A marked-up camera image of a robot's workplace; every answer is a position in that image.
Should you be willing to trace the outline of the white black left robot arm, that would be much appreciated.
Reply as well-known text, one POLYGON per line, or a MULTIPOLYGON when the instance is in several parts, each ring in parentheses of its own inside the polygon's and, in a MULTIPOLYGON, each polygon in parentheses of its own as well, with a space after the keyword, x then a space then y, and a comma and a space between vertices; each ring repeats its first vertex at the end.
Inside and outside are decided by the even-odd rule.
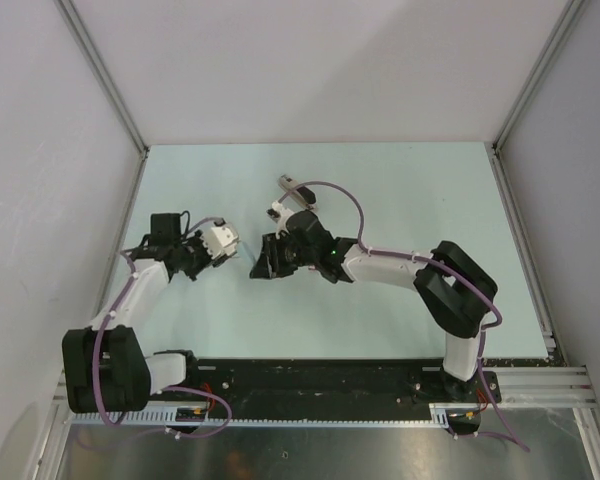
POLYGON ((129 273, 114 300, 87 327, 65 333, 63 369, 73 412, 96 413, 112 426, 121 421, 113 414, 141 411, 166 388, 182 400, 199 392, 201 376, 192 369, 191 351, 145 353, 135 332, 176 274, 194 280, 213 264, 203 233, 183 232, 182 218, 189 216, 187 211, 153 214, 139 244, 120 252, 129 273))

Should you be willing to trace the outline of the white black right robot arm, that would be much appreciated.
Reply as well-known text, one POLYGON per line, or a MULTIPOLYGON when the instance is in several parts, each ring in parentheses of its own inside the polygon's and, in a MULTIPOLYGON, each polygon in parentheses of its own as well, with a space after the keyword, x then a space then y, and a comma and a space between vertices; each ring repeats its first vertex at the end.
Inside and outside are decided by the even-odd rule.
POLYGON ((262 236, 252 279, 272 280, 307 267, 332 284, 374 282, 416 292, 445 332, 441 388, 453 401, 477 389, 483 332, 501 323, 496 282, 457 244, 442 241, 427 255, 372 249, 354 238, 334 237, 310 210, 274 203, 267 215, 276 231, 262 236))

